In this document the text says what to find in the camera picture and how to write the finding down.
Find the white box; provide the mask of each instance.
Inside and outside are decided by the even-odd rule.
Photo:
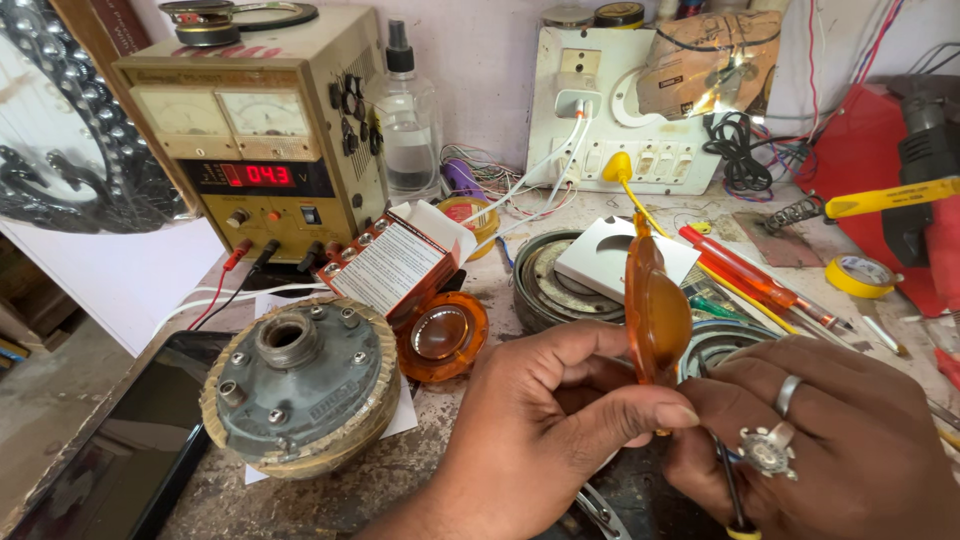
[[[557,272],[623,304],[627,250],[636,237],[632,222],[610,216],[597,218],[557,259]],[[666,276],[680,286],[700,252],[653,233],[663,254]]]

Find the yellow tape roll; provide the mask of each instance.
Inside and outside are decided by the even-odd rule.
[[[879,298],[897,283],[897,275],[882,262],[851,254],[834,258],[826,275],[833,286],[860,298]]]

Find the spray bottle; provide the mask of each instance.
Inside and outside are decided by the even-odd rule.
[[[441,198],[441,116],[437,89],[414,71],[414,50],[402,20],[391,18],[386,97],[376,103],[390,202]]]

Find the metal clip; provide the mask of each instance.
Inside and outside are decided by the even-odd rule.
[[[597,505],[594,505],[590,498],[593,498]],[[584,487],[577,492],[577,506],[580,506],[590,520],[600,527],[607,540],[632,540],[623,522],[613,512],[613,508],[610,508],[610,505],[589,483],[585,483]]]

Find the silver ring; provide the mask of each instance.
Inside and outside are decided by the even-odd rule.
[[[790,400],[793,398],[793,393],[797,391],[797,386],[800,386],[800,383],[803,381],[803,379],[796,375],[791,375],[783,382],[783,386],[780,387],[780,393],[777,395],[777,402],[774,404],[774,410],[780,415],[780,418],[786,418],[786,411],[790,408]]]
[[[740,448],[736,451],[768,479],[785,474],[788,479],[796,481],[797,473],[790,468],[790,460],[796,458],[790,441],[796,433],[797,430],[786,421],[780,422],[772,430],[757,428],[756,433],[743,428],[740,430]]]

